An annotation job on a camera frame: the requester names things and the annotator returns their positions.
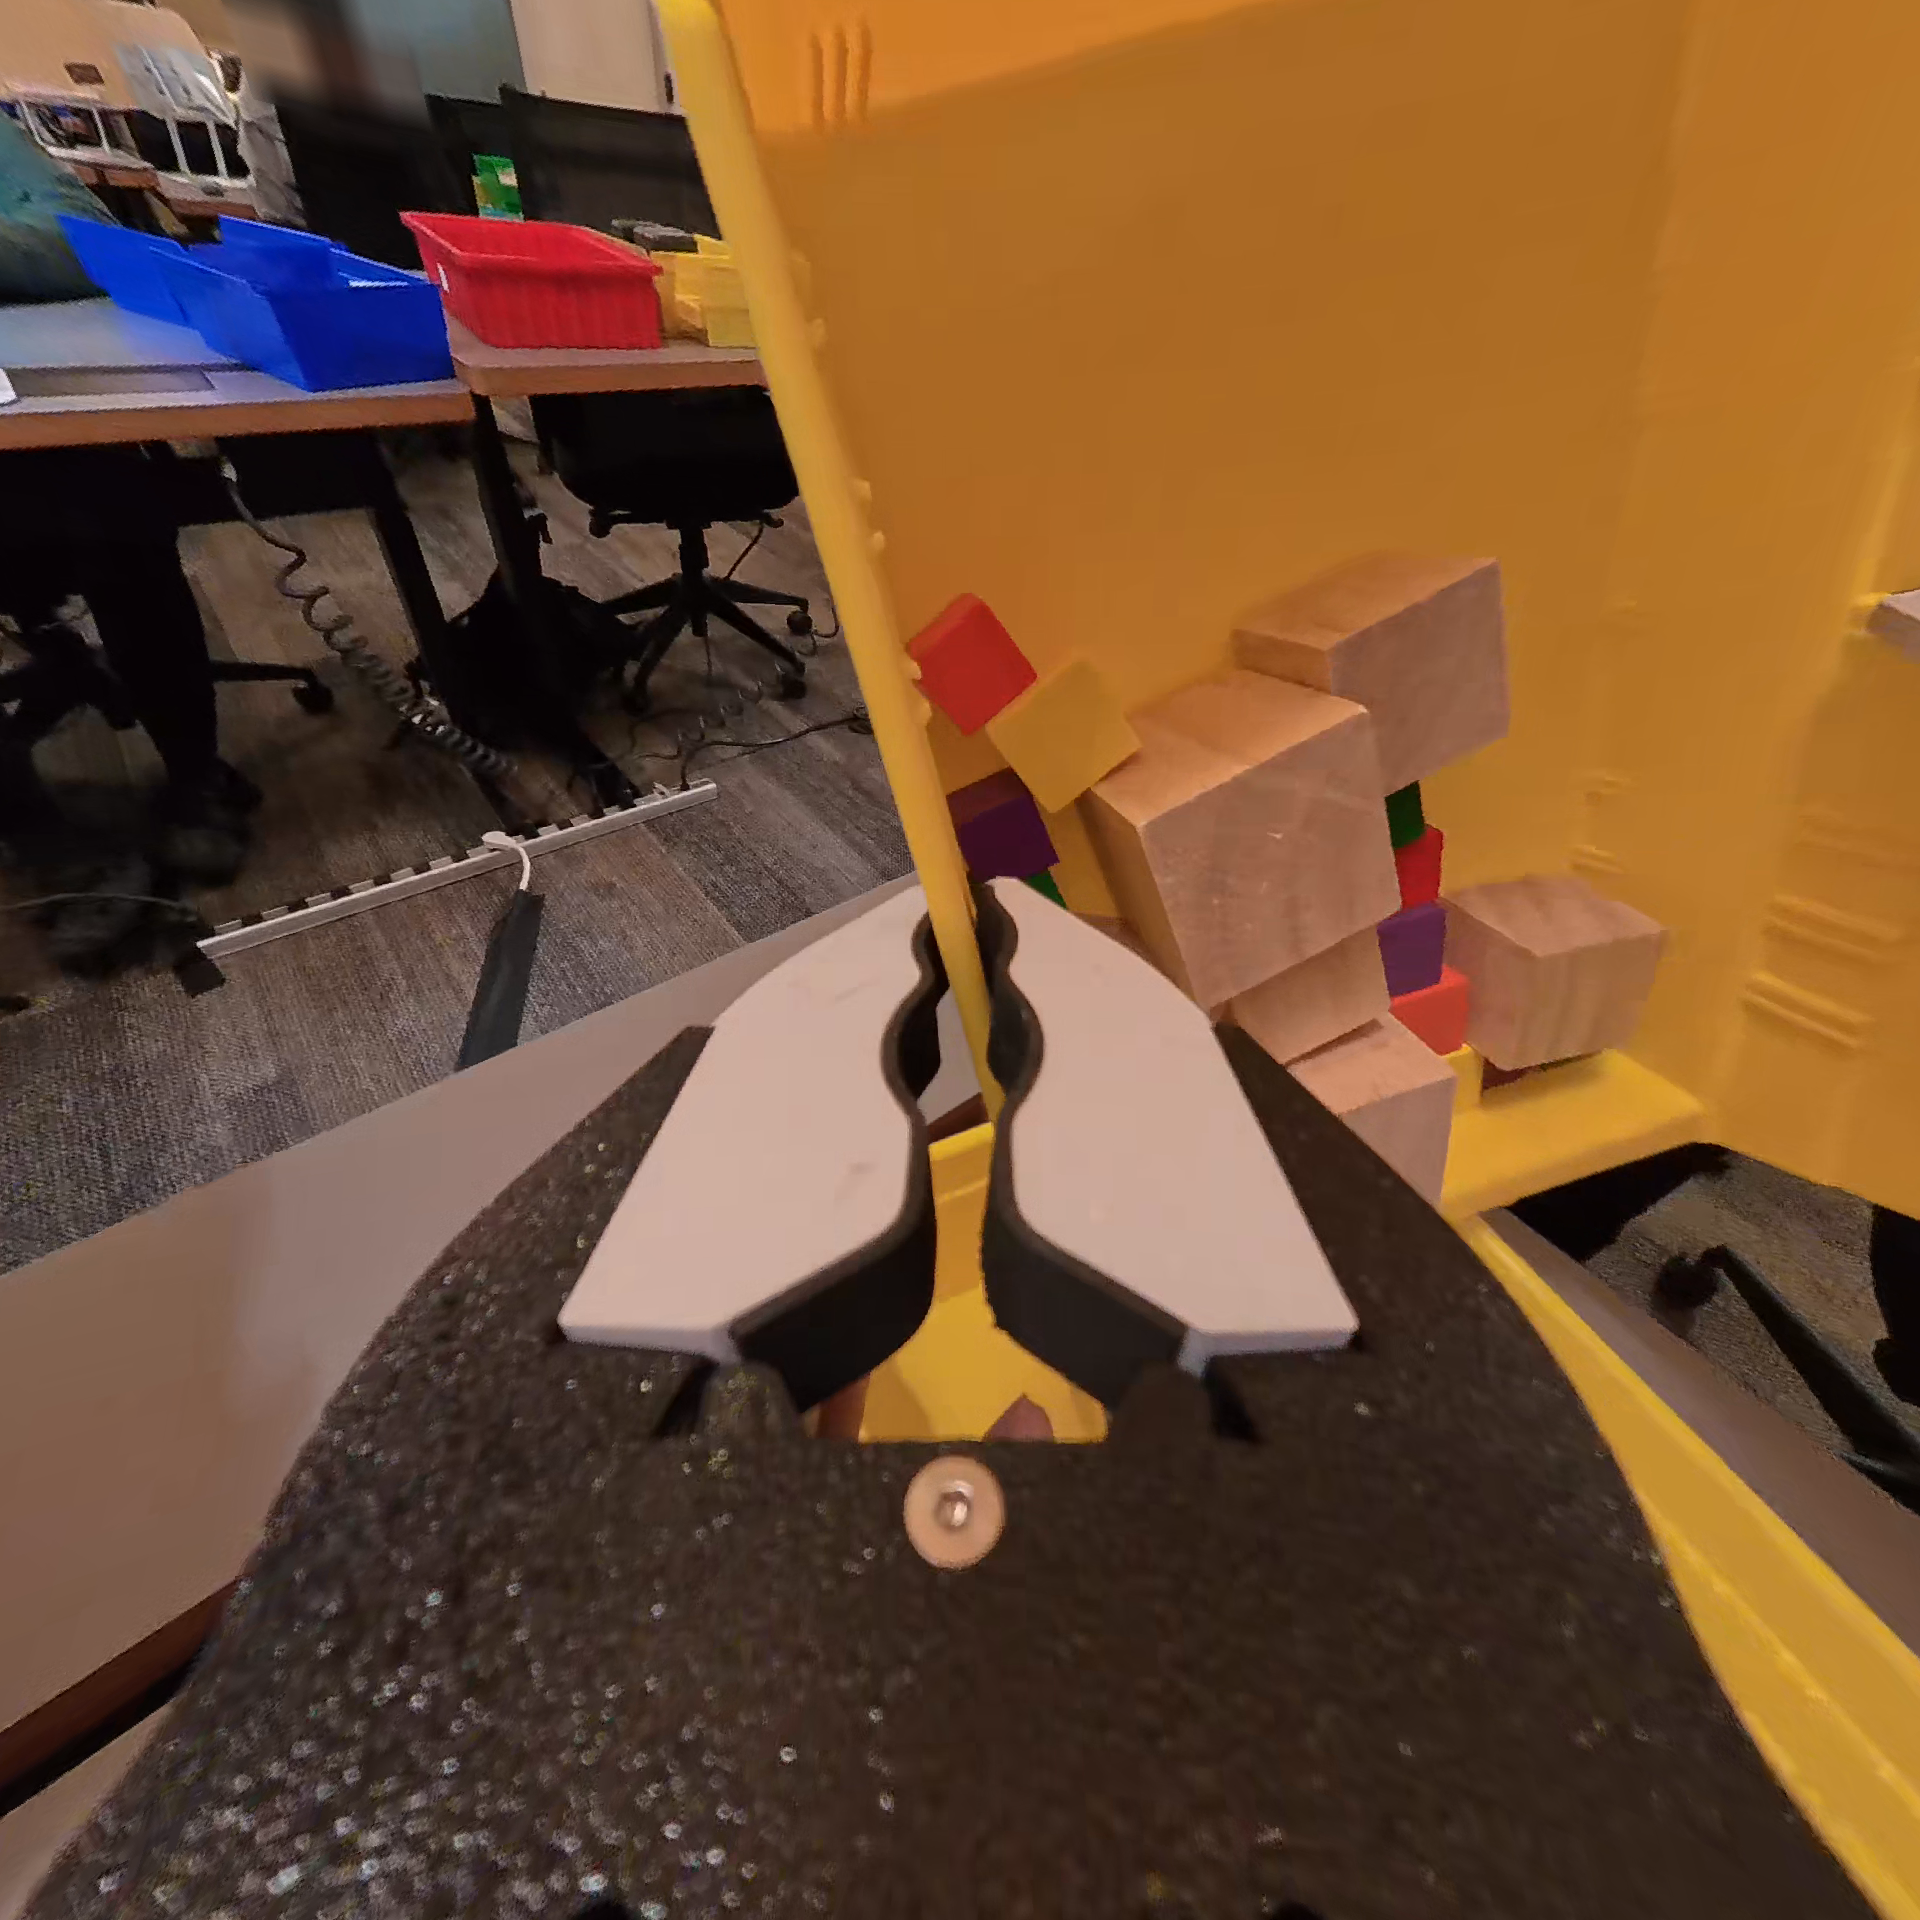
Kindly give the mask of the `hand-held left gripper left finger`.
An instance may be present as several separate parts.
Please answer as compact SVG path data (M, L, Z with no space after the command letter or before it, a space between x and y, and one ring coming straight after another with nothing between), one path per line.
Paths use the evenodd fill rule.
M920 1097L943 1067L946 993L911 884L678 1035L655 1059L672 1097L560 1333L761 1366L797 1409L897 1357L937 1292Z

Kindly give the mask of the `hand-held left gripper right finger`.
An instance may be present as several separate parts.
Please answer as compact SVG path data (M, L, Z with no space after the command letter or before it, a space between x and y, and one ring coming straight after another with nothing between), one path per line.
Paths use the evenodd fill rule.
M996 1329L1103 1409L1158 1368L1348 1349L1356 1309L1208 1017L1022 881L975 903Z

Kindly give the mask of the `pile of wooden coloured cubes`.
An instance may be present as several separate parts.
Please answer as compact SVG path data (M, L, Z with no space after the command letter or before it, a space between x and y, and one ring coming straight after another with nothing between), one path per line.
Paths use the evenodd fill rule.
M948 793L975 881L1056 896L1290 1071L1454 1211L1585 1183L1702 1131L1630 1061L1668 937L1572 875L1457 882L1425 781L1511 725L1502 567L1382 551L1237 622L1226 671L1122 711L977 594L904 646L925 713L996 768Z

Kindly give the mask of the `yellow plastic box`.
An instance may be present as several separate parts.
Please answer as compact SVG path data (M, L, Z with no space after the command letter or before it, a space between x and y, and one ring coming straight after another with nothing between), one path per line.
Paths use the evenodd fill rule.
M1097 1405L996 1331L978 1272L995 1131L978 1124L931 1146L943 1249L929 1326L873 1379L864 1443L975 1445L1021 1397L1055 1436L1101 1435ZM1788 1517L1786 1468L1759 1461L1734 1418L1684 1409L1716 1380L1668 1373L1673 1357L1630 1344L1654 1329L1625 1323L1618 1300L1505 1213L1459 1228L1483 1269L1524 1310L1568 1375L1626 1476L1678 1604L1766 1765L1880 1916L1918 1915L1917 1630L1869 1572L1843 1569L1866 1548L1866 1520L1843 1520L1841 1493L1815 1493L1813 1517ZM1841 1524L1837 1547L1815 1524Z
M1464 1213L1701 1132L1917 1211L1917 4L660 4L860 668L978 594L1145 708L1500 564L1449 877L1668 928Z

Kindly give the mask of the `black office chair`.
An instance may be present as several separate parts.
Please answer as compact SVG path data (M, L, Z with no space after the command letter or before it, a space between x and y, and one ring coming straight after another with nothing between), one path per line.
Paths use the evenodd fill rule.
M808 599L715 573L709 537L737 525L765 533L800 498L775 403L761 386L553 394L531 403L541 453L588 512L588 537L655 527L678 546L675 573L597 605L625 641L623 701L652 707L652 683L682 637L721 625L770 663L775 699L803 701L814 641Z
M1917 1220L1692 1143L1512 1216L1918 1512Z
M152 822L115 836L68 812L16 722L4 722L4 855L37 889L28 912L60 973L109 978L180 920L185 884L227 887L243 869L260 788L229 762L201 605L180 559L183 472L137 445L8 451L2 461L4 614L49 663L83 600L110 678L152 745L163 782Z

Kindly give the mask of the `brown desk with black legs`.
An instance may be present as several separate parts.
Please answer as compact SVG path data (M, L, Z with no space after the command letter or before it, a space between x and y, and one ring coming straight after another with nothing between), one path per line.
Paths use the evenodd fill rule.
M548 614L541 539L516 494L495 403L546 396L682 392L766 386L753 348L667 343L660 348L499 348L457 317L445 319L451 365L473 399L473 469L493 539L495 570L521 628L532 680L531 732L582 784L590 808L637 804L627 772L585 732L559 680L560 641Z

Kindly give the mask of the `stack of small yellow bins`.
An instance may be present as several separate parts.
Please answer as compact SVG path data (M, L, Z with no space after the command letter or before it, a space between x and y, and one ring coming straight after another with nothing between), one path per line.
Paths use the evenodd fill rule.
M696 234L688 248L652 248L663 334L721 351L757 352L757 326L738 262L717 236Z

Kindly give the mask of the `red plastic bin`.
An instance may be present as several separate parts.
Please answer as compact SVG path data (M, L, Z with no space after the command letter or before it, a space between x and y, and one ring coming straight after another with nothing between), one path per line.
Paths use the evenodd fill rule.
M663 346L660 266L574 225L407 210L445 312L505 351L646 352Z

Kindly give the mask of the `large blue plastic bin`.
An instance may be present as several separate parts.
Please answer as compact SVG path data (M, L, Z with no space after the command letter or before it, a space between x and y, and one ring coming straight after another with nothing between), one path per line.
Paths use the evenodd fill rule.
M420 277L339 255L328 285L266 286L213 264L213 248L161 266L209 348L309 394L454 378L445 304Z

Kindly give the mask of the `grey desk with wooden edge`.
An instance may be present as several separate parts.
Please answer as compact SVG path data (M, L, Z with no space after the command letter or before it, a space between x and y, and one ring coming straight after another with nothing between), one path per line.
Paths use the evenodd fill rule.
M6 306L2 368L6 454L180 445L222 459L266 441L240 480L269 477L269 504L286 516L366 516L420 663L442 664L449 620L379 437L466 426L473 396L458 381L306 392L104 298Z

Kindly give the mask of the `black monitor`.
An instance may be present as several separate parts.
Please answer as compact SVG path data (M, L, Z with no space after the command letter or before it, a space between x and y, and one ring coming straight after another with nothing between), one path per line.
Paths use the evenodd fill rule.
M522 216L613 233L646 222L719 238L723 227L678 112L499 89Z

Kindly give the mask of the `white cluttered rack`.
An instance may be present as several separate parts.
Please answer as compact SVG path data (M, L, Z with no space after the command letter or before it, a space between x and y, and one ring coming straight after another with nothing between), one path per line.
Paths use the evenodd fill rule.
M2 7L4 116L90 186L152 189L176 210L251 212L237 77L237 62L166 7Z

